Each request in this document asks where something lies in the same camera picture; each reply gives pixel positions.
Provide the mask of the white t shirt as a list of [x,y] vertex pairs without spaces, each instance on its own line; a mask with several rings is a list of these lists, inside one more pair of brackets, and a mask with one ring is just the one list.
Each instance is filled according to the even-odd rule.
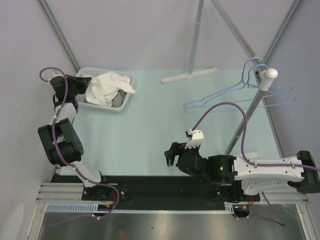
[[127,75],[108,71],[92,78],[85,93],[85,100],[90,104],[112,107],[112,100],[118,90],[127,94],[136,93]]

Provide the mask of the grey t shirt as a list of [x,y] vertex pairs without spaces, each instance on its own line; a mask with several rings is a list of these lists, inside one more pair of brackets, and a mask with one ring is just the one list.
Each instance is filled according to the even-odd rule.
[[123,105],[127,93],[122,89],[117,91],[116,96],[112,99],[112,107],[113,108],[120,108]]

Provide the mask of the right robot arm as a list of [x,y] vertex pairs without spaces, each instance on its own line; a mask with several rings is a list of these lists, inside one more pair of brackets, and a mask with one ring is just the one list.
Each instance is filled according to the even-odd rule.
[[236,184],[230,188],[230,194],[237,201],[282,188],[294,188],[302,194],[320,191],[320,170],[308,151],[281,159],[249,161],[242,156],[222,154],[205,158],[199,150],[173,142],[164,156],[169,167],[176,166],[189,176],[214,185]]

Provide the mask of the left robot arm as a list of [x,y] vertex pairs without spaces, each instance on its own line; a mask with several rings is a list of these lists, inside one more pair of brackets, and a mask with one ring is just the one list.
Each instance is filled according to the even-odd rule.
[[91,80],[92,77],[88,75],[67,75],[66,78],[63,75],[53,76],[48,83],[55,92],[55,113],[52,120],[37,131],[49,162],[74,171],[83,182],[87,197],[105,200],[110,196],[111,188],[98,170],[86,166],[82,161],[84,148],[73,127],[79,109],[77,96],[86,93]]

